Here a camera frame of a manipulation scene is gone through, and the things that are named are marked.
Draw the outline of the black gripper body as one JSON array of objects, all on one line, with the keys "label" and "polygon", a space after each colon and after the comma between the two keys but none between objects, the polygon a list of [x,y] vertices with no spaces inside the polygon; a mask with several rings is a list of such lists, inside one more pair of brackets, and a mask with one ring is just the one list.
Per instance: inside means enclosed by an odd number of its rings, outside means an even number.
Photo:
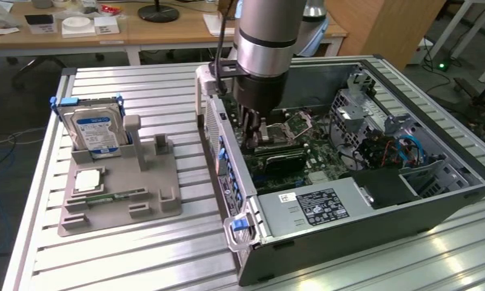
[{"label": "black gripper body", "polygon": [[267,115],[282,100],[286,75],[271,78],[241,75],[234,78],[233,97],[237,103],[261,115]]}]

